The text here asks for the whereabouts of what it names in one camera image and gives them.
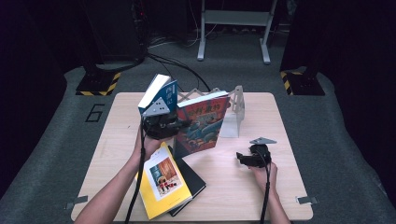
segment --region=wooden table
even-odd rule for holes
[[[131,156],[140,121],[137,104],[143,94],[123,92],[115,97],[78,197],[88,195],[90,200]],[[235,152],[248,155],[249,141],[258,137],[277,141],[268,147],[278,166],[276,188],[289,219],[308,220],[313,216],[310,204],[299,204],[295,199],[296,196],[306,196],[306,191],[274,96],[265,92],[245,92],[244,98],[246,112],[239,137],[220,138],[216,147],[184,158],[206,182],[206,188],[177,216],[164,214],[152,222],[260,220],[263,194],[253,173],[235,156]],[[115,221],[126,218],[134,189],[133,183]],[[85,205],[75,205],[73,220]],[[131,220],[148,221],[140,196],[136,199]]]

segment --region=book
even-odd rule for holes
[[[145,162],[139,191],[148,219],[192,200],[189,187],[165,142]]]
[[[141,115],[155,116],[167,114],[177,106],[177,80],[157,74],[151,80],[145,95],[138,104]]]
[[[190,120],[191,125],[175,136],[175,160],[216,146],[229,102],[228,93],[222,91],[177,104],[177,118]]]
[[[184,180],[187,183],[187,186],[190,189],[192,198],[194,199],[204,188],[206,188],[206,182],[195,173],[194,170],[185,162],[183,159],[176,160],[176,164],[181,174],[184,177]],[[177,215],[189,202],[183,203],[182,205],[172,209],[169,211],[169,214],[174,217]]]

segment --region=open book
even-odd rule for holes
[[[190,190],[166,143],[162,143],[145,162],[140,195],[148,219],[167,213],[192,199]]]

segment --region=black speaker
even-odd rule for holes
[[[177,40],[188,40],[187,13],[191,10],[186,0],[145,0],[145,7],[151,32],[160,32]]]
[[[145,58],[147,22],[142,0],[80,0],[104,63]]]

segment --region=red book cover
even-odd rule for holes
[[[230,97],[223,96],[177,109],[178,118],[191,120],[191,126],[175,137],[175,160],[216,146],[229,101]]]

